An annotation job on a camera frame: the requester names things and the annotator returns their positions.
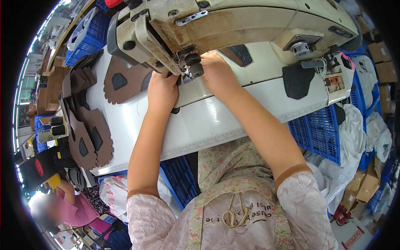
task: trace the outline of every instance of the woman's left hand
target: woman's left hand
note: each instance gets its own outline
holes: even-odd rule
[[[169,115],[172,111],[178,98],[176,81],[179,76],[167,77],[167,75],[168,73],[159,74],[153,71],[147,89],[148,112],[156,115]]]

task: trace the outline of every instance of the pink shirt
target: pink shirt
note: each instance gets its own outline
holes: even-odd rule
[[[80,227],[89,224],[99,216],[98,212],[96,212],[89,200],[81,192],[75,196],[75,205],[66,200],[64,192],[57,192],[57,196],[63,198],[68,206],[68,215],[64,221],[65,224]]]

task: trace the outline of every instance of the beige apron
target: beige apron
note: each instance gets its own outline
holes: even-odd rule
[[[235,228],[246,225],[252,213],[251,208],[243,207],[242,196],[248,190],[259,192],[270,203],[260,214],[265,216],[261,216],[262,220],[274,221],[274,234],[278,241],[274,245],[282,250],[294,249],[288,219],[273,192],[275,187],[271,170],[248,137],[199,151],[198,164],[202,193],[196,198],[192,211],[188,243],[190,250],[200,250],[201,247],[204,206],[221,194],[232,194],[229,208],[222,215],[224,226]],[[230,210],[234,199],[240,201],[242,216]]]

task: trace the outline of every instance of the black diamond patch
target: black diamond patch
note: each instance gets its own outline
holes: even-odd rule
[[[89,153],[82,137],[80,138],[80,141],[79,141],[79,152],[82,157],[85,157]]]
[[[128,84],[128,81],[121,73],[114,74],[111,78],[111,81],[112,81],[112,86],[114,87],[114,91],[117,91],[123,86]]]
[[[90,138],[92,139],[94,150],[98,152],[101,148],[101,145],[103,145],[103,140],[101,139],[100,134],[96,127],[93,128],[92,135]]]

